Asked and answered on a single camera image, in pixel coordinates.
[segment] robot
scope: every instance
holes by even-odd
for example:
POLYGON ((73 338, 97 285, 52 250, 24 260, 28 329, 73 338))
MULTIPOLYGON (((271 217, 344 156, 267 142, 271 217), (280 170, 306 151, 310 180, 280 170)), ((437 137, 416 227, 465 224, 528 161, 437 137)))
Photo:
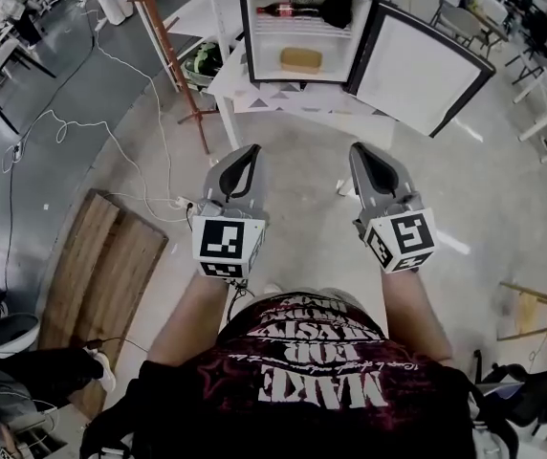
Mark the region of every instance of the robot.
MULTIPOLYGON (((437 249, 433 212, 425 208, 407 169, 375 146, 356 142, 350 169, 362 210, 353 221, 359 238, 386 273, 416 270, 437 249)), ((193 258, 199 272, 242 282, 263 245, 265 166, 261 147, 230 153, 206 177, 193 216, 193 258)))

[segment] fridge door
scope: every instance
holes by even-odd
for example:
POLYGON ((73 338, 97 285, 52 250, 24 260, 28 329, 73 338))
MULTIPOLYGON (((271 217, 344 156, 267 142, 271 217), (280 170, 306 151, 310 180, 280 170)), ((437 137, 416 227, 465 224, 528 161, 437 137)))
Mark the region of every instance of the fridge door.
POLYGON ((380 2, 346 91, 434 137, 495 68, 428 23, 380 2))

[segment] mini fridge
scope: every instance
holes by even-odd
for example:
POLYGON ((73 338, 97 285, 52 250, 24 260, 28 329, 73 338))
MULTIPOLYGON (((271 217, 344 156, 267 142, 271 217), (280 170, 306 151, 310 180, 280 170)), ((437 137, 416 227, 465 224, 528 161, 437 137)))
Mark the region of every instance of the mini fridge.
POLYGON ((252 82, 328 82, 434 137, 494 75, 489 61, 427 22, 383 0, 348 0, 343 29, 318 16, 272 16, 259 9, 287 4, 299 9, 324 0, 240 0, 252 82), (283 69, 282 52, 321 55, 317 72, 283 69))

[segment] wooden plank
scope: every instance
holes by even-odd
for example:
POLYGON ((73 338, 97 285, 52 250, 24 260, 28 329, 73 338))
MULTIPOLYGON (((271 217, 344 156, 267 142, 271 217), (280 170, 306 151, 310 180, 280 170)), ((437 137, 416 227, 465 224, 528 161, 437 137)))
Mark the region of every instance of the wooden plank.
MULTIPOLYGON (((163 234, 137 217, 127 214, 122 218, 108 250, 101 254, 82 301, 73 334, 75 344, 126 337, 166 243, 163 234)), ((104 344, 113 369, 122 344, 121 339, 104 344)), ((90 418, 101 412, 104 400, 105 393, 96 382, 72 397, 72 403, 90 418)))
POLYGON ((96 193, 89 194, 82 204, 53 277, 39 348, 69 345, 91 275, 119 212, 96 193))

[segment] bottle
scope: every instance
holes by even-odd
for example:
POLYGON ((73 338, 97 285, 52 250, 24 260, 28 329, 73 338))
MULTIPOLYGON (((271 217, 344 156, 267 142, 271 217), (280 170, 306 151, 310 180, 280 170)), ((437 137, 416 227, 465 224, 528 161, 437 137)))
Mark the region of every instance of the bottle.
POLYGON ((256 13, 267 13, 273 17, 320 17, 320 7, 314 4, 301 5, 288 2, 257 7, 256 13))

